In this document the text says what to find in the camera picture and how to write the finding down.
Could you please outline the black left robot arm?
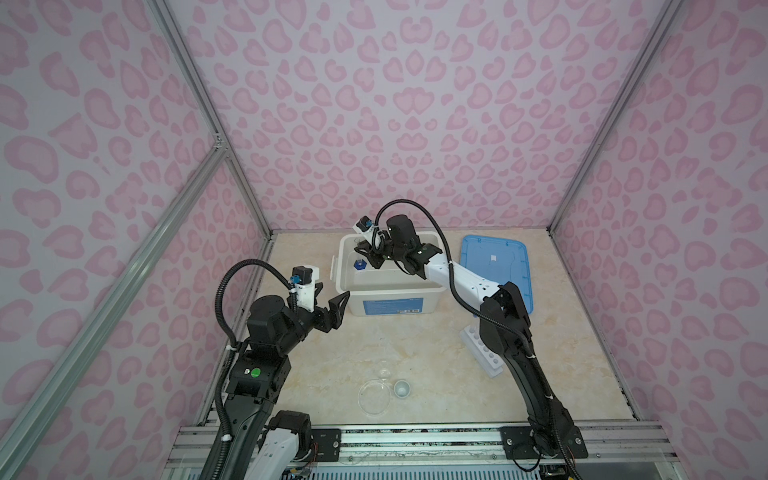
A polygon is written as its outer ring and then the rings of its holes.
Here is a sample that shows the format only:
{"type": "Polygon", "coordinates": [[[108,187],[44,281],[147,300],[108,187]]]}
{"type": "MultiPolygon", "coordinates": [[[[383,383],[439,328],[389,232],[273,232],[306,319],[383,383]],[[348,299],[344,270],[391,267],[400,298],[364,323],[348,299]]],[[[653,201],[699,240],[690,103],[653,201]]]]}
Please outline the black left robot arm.
{"type": "Polygon", "coordinates": [[[291,370],[289,353],[311,331],[339,328],[349,299],[344,292],[313,311],[293,310],[277,295],[251,305],[249,337],[217,381],[219,429],[202,479],[280,479],[290,464],[313,460],[310,416],[273,409],[291,370]]]}

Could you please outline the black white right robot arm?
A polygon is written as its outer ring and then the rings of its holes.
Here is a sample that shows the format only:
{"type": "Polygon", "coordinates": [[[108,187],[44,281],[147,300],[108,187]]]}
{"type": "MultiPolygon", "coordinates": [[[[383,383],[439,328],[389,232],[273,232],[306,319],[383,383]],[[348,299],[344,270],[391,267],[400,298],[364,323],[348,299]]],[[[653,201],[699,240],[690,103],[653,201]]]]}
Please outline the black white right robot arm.
{"type": "Polygon", "coordinates": [[[391,261],[409,275],[437,283],[479,320],[483,346],[500,357],[511,372],[527,411],[531,449],[567,462],[588,456],[585,441],[568,409],[558,399],[535,352],[531,320],[519,287],[481,277],[452,259],[446,237],[441,244],[419,236],[405,215],[387,220],[384,228],[364,216],[354,226],[362,236],[355,251],[375,269],[391,261]]]}

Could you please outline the clear glass petri dish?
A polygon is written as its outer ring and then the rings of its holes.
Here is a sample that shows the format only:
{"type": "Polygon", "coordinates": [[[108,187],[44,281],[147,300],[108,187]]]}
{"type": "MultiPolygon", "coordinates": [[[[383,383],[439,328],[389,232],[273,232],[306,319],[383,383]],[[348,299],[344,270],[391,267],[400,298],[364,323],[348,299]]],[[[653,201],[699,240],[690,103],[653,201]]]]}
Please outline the clear glass petri dish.
{"type": "Polygon", "coordinates": [[[370,380],[364,383],[358,392],[358,405],[368,416],[383,415],[391,402],[391,390],[382,380],[370,380]]]}

